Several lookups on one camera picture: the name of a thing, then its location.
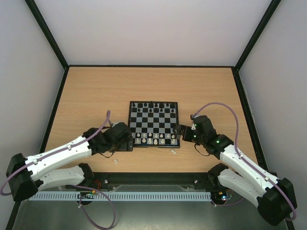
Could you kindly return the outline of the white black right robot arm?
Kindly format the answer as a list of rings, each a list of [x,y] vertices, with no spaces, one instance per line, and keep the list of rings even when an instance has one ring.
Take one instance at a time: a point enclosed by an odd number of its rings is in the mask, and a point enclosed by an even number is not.
[[[216,133],[207,116],[197,116],[192,122],[192,126],[178,125],[173,131],[176,137],[203,146],[209,155],[221,160],[208,171],[213,187],[235,191],[273,226],[294,213],[297,202],[293,184],[287,178],[279,179],[249,159],[229,137]]]

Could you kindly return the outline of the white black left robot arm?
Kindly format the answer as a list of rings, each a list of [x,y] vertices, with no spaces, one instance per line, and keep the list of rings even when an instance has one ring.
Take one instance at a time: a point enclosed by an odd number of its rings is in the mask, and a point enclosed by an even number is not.
[[[87,163],[64,169],[63,166],[95,154],[119,151],[125,146],[132,150],[132,133],[123,123],[116,123],[102,132],[90,128],[73,141],[33,156],[19,153],[11,158],[6,176],[14,201],[23,201],[38,191],[64,185],[89,187],[94,174]]]

